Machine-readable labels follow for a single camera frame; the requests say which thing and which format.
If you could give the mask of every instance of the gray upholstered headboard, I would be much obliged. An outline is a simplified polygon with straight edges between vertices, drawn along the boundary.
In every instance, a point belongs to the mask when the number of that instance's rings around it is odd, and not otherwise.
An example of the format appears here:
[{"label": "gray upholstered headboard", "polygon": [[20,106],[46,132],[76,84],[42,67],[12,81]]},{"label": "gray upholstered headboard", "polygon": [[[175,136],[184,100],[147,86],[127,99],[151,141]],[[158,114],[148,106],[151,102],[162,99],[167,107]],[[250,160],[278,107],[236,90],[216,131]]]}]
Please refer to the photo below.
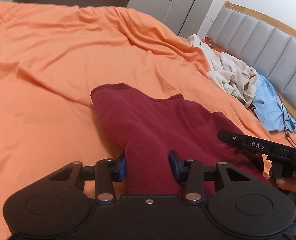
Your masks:
[{"label": "gray upholstered headboard", "polygon": [[296,111],[296,30],[227,1],[207,36],[265,76]]}]

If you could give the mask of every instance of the wooden trim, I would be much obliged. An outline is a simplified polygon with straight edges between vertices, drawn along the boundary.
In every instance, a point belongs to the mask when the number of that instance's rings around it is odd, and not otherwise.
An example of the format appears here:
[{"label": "wooden trim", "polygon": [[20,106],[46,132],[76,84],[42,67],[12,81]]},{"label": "wooden trim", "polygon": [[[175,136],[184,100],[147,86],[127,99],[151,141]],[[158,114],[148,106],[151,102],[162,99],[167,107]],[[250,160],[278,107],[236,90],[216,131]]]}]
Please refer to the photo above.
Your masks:
[{"label": "wooden trim", "polygon": [[[261,20],[263,22],[266,22],[272,26],[274,26],[275,28],[287,33],[288,35],[290,35],[291,37],[296,39],[296,30],[289,27],[288,25],[274,19],[271,18],[265,14],[262,14],[260,12],[256,12],[252,9],[237,5],[237,4],[233,4],[230,3],[229,1],[226,1],[224,3],[223,8],[229,8],[231,10],[237,11],[237,12],[241,12],[243,14],[252,16],[258,20]],[[216,44],[211,44],[211,46],[213,47],[214,50],[219,51],[219,52],[227,52],[225,49],[221,48],[220,46],[216,45]],[[283,103],[283,105],[286,107],[286,109],[288,110],[288,112],[296,119],[296,108],[289,102],[289,100],[287,98],[285,98],[283,96],[282,93],[280,93],[279,91],[276,90],[276,93],[280,96],[280,99]]]},{"label": "wooden trim", "polygon": [[271,18],[263,13],[256,12],[252,9],[249,9],[249,8],[237,5],[237,4],[230,3],[229,1],[226,1],[224,3],[223,8],[229,8],[231,10],[252,16],[258,20],[261,20],[265,23],[268,23],[268,24],[274,26],[275,28],[287,33],[288,35],[290,35],[291,37],[296,39],[296,30],[295,29],[293,29],[293,28],[289,27],[288,25],[286,25],[274,18]]}]

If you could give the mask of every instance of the maroon garment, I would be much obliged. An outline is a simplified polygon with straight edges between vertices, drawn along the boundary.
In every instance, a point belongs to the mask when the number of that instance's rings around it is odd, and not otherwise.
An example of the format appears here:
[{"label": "maroon garment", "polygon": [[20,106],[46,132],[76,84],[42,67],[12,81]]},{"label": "maroon garment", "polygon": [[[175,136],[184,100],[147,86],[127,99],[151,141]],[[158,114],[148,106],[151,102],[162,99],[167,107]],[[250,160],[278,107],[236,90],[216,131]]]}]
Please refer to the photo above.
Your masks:
[{"label": "maroon garment", "polygon": [[[242,134],[221,112],[210,113],[200,104],[184,100],[181,94],[153,99],[125,84],[99,86],[91,92],[91,98],[104,132],[125,149],[130,194],[180,192],[168,162],[170,150],[176,150],[182,159],[200,160],[206,166],[228,162],[268,183],[262,175],[261,155],[217,138],[221,129]],[[207,181],[205,196],[213,193],[214,183]]]}]

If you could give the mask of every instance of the metal rivet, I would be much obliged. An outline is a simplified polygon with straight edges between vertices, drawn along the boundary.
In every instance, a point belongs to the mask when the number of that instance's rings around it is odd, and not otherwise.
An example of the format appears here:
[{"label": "metal rivet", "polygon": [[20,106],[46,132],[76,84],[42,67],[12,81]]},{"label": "metal rivet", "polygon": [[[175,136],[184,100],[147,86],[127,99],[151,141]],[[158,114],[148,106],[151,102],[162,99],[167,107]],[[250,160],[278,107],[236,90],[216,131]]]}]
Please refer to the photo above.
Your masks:
[{"label": "metal rivet", "polygon": [[154,203],[154,201],[152,199],[146,199],[146,203],[149,204],[149,205],[151,205],[151,204]]},{"label": "metal rivet", "polygon": [[197,201],[201,199],[201,195],[198,193],[188,193],[186,194],[186,199],[190,201]]},{"label": "metal rivet", "polygon": [[113,195],[110,193],[101,193],[98,195],[98,200],[109,201],[113,199]]}]

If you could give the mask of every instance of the wrinkled bedsheet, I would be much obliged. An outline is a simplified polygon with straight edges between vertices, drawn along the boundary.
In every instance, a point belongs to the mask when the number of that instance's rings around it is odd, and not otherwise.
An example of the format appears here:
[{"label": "wrinkled bedsheet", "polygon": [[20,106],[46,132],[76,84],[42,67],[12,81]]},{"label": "wrinkled bedsheet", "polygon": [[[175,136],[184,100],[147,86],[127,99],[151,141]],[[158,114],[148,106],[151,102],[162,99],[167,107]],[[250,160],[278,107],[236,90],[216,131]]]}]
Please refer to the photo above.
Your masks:
[{"label": "wrinkled bedsheet", "polygon": [[[245,134],[273,139],[208,70],[200,48],[133,9],[0,1],[0,240],[10,235],[2,206],[11,194],[72,161],[120,154],[93,111],[99,85],[126,83],[152,98],[181,93]],[[93,183],[85,193],[93,196]]]}]

